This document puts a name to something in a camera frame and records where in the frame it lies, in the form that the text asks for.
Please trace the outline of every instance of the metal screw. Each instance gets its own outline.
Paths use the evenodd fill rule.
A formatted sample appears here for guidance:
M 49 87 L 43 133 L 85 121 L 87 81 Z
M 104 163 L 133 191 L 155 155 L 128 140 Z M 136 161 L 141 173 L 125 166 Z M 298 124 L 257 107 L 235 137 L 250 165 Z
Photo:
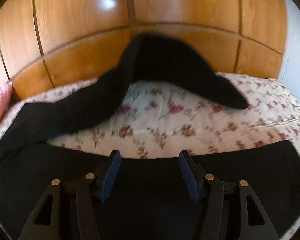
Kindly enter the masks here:
M 240 185 L 243 187 L 247 187 L 248 186 L 248 182 L 244 179 L 240 180 Z
M 59 183 L 60 183 L 60 180 L 58 180 L 58 179 L 54 179 L 53 181 L 51 181 L 51 184 L 53 186 L 59 185 Z
M 208 173 L 208 174 L 206 174 L 205 178 L 206 178 L 207 180 L 213 180 L 213 179 L 214 179 L 214 176 L 213 176 L 212 174 Z
M 94 174 L 93 173 L 88 173 L 86 175 L 86 179 L 93 179 L 94 178 Z

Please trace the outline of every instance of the blue gripper pad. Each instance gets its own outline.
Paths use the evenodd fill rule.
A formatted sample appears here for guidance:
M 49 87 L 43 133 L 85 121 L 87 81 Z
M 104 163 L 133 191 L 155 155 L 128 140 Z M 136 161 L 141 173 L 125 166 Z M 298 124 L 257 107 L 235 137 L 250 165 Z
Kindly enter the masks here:
M 112 162 L 109 165 L 109 168 L 103 177 L 103 181 L 101 182 L 101 191 L 99 194 L 99 200 L 101 203 L 104 203 L 110 195 L 115 177 L 117 176 L 120 167 L 120 163 L 121 155 L 119 151 L 116 151 L 114 153 L 114 157 L 112 158 Z
M 198 181 L 195 178 L 195 175 L 182 152 L 179 154 L 179 167 L 188 188 L 190 197 L 194 199 L 196 203 L 199 203 L 201 196 L 199 195 Z

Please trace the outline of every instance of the bed sheet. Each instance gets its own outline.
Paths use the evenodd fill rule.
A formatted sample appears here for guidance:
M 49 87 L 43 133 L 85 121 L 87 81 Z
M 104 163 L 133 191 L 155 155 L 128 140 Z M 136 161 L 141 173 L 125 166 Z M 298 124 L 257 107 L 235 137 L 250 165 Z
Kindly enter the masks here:
M 235 110 L 168 83 L 138 82 L 129 87 L 117 112 L 106 122 L 49 140 L 53 146 L 124 158 L 167 158 L 187 149 L 191 155 L 229 152 L 290 140 L 300 155 L 300 103 L 275 79 L 219 73 L 249 102 Z M 0 139 L 27 102 L 55 102 L 96 79 L 49 90 L 11 107 L 0 124 Z M 281 238 L 288 240 L 300 217 Z

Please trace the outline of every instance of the light blue wall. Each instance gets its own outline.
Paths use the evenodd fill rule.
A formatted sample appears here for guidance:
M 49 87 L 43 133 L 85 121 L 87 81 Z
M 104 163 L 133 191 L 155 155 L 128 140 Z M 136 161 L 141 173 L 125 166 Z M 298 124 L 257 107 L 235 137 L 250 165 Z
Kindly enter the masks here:
M 280 80 L 300 102 L 300 10 L 292 0 L 285 0 L 288 27 Z

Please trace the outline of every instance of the black cloth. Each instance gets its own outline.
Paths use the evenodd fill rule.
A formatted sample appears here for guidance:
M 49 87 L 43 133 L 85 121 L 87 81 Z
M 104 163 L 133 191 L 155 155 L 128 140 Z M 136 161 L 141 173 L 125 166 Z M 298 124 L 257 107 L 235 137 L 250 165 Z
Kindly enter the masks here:
M 105 160 L 44 140 L 108 119 L 129 84 L 138 80 L 172 82 L 230 107 L 247 106 L 235 87 L 186 44 L 153 34 L 138 36 L 117 67 L 94 85 L 53 104 L 25 104 L 0 140 L 0 221 L 13 239 L 52 179 L 75 180 Z M 194 161 L 224 181 L 250 182 L 279 236 L 300 215 L 300 158 L 290 142 L 194 156 Z M 123 159 L 108 202 L 96 209 L 108 239 L 125 239 L 125 230 L 129 239 L 190 239 L 200 214 L 187 196 L 177 158 Z

